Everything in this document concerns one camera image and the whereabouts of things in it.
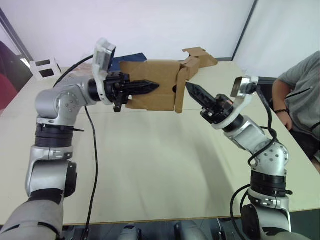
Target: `person's arm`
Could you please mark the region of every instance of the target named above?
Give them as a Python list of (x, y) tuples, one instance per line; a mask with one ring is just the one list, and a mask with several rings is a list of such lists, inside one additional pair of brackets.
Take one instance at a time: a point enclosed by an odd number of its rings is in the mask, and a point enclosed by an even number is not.
[[(287, 109), (285, 98), (291, 92), (292, 87), (287, 83), (281, 81), (279, 78), (274, 81), (272, 86), (272, 101), (273, 110)], [(280, 121), (285, 125), (285, 127), (290, 131), (292, 129), (292, 120), (290, 115), (285, 112), (278, 112), (276, 114)]]

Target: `table surface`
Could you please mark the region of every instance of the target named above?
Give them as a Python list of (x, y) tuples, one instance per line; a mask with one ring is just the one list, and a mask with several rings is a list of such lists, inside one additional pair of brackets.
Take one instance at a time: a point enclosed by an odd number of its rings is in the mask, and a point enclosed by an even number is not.
[[(206, 67), (191, 80), (213, 96), (230, 95), (242, 76), (233, 62)], [(0, 117), (0, 224), (27, 200), (25, 176), (35, 140), (37, 94), (54, 81), (32, 78)], [(183, 113), (90, 106), (96, 129), (99, 177), (91, 223), (227, 217), (232, 194), (250, 182), (248, 152), (200, 116), (201, 107), (184, 95)], [(255, 95), (243, 112), (260, 126), (267, 113)], [(64, 200), (64, 224), (84, 224), (93, 188), (95, 163), (91, 126), (82, 110), (73, 137), (76, 192)], [(287, 189), (290, 211), (320, 208), (320, 175), (290, 133), (273, 114), (272, 127), (290, 153)], [(239, 215), (240, 197), (234, 212)]]

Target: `person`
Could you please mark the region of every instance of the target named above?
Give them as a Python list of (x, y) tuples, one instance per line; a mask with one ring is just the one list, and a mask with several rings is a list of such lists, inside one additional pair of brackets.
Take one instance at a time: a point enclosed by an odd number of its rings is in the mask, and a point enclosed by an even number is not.
[(320, 173), (320, 51), (272, 86), (273, 110)]

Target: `black wire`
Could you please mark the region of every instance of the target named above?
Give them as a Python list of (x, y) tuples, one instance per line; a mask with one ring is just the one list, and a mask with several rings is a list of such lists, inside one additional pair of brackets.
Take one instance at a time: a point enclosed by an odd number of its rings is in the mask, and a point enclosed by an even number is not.
[(249, 188), (250, 187), (250, 184), (247, 184), (241, 188), (239, 188), (233, 195), (232, 195), (232, 198), (231, 198), (231, 202), (230, 202), (230, 216), (231, 216), (231, 221), (232, 221), (232, 224), (235, 228), (235, 231), (238, 233), (239, 237), (242, 239), (242, 240), (246, 240), (246, 238), (242, 235), (242, 233), (240, 232), (237, 224), (236, 224), (236, 221), (235, 221), (235, 216), (234, 216), (234, 201), (235, 201), (235, 198), (236, 196), (238, 195), (238, 193), (240, 193), (242, 190), (246, 189), (246, 188)]
[(246, 199), (247, 196), (248, 196), (248, 190), (245, 191), (245, 193), (244, 193), (244, 195), (243, 195), (243, 197), (242, 197), (242, 199), (241, 199), (241, 202), (240, 202), (240, 213), (241, 213), (241, 211), (242, 211), (242, 207), (243, 207), (243, 205), (244, 205), (244, 202), (245, 202), (245, 199)]
[(53, 85), (53, 87), (55, 87), (58, 83), (60, 83), (65, 76), (67, 76), (70, 72), (75, 70), (80, 64), (83, 64), (84, 62), (88, 61), (89, 59), (92, 59), (93, 57), (94, 57), (93, 55), (88, 56), (85, 59), (82, 59), (81, 61), (77, 62), (72, 67), (70, 67), (64, 74), (61, 75), (61, 77), (59, 77), (59, 79), (56, 81), (56, 83)]
[(271, 147), (272, 144), (274, 144), (274, 142), (277, 141), (277, 132), (271, 128), (272, 125), (272, 114), (271, 114), (271, 110), (270, 110), (270, 106), (263, 94), (263, 92), (261, 91), (260, 86), (258, 85), (256, 87), (256, 93), (258, 94), (259, 98), (261, 99), (261, 102), (264, 106), (264, 108), (266, 109), (267, 115), (268, 115), (268, 125), (267, 128), (262, 127), (263, 129), (268, 129), (270, 135), (272, 136), (272, 140), (262, 149), (260, 149), (259, 151), (257, 151), (255, 154), (253, 154), (249, 159), (248, 159), (248, 164), (251, 167), (251, 161), (253, 159), (255, 159), (257, 156), (259, 156), (260, 154), (262, 154), (265, 150), (267, 150), (269, 147)]
[(89, 122), (91, 124), (92, 132), (93, 132), (94, 155), (95, 155), (95, 178), (94, 178), (93, 190), (92, 190), (91, 199), (90, 199), (88, 216), (86, 218), (86, 224), (85, 224), (84, 231), (83, 231), (83, 233), (81, 235), (81, 240), (86, 240), (88, 238), (88, 235), (89, 235), (89, 223), (90, 223), (90, 218), (91, 218), (91, 211), (92, 211), (92, 206), (93, 206), (93, 203), (94, 203), (94, 198), (95, 198), (95, 193), (96, 193), (96, 188), (97, 188), (97, 182), (98, 182), (98, 151), (97, 151), (96, 130), (95, 130), (94, 123), (92, 122), (92, 119), (90, 117), (90, 114), (88, 112), (87, 107), (85, 106), (84, 109), (85, 109), (85, 113), (86, 113), (86, 115), (87, 115), (87, 117), (89, 119)]

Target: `cardboard box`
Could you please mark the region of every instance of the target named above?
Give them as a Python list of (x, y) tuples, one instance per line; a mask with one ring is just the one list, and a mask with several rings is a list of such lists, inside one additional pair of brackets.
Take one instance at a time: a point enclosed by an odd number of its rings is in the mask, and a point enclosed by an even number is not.
[(160, 85), (149, 94), (132, 96), (126, 107), (182, 113), (186, 81), (189, 81), (199, 68), (214, 66), (218, 63), (201, 47), (188, 48), (183, 51), (189, 53), (189, 57), (184, 61), (120, 62), (121, 71), (130, 75), (130, 81), (149, 80)]

